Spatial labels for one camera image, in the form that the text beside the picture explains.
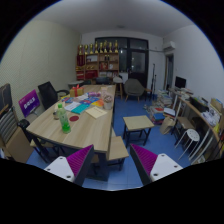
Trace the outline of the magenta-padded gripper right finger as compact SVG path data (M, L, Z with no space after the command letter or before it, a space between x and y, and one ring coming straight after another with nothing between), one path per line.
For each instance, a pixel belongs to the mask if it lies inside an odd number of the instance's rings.
M130 145L130 154L143 185L150 184L182 169L168 155L155 154L135 144Z

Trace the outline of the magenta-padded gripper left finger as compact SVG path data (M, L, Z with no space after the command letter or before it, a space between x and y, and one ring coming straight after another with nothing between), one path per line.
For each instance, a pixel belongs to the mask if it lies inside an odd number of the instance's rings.
M68 157L59 156L45 168L45 171L81 186L88 173L93 156L94 146L89 145Z

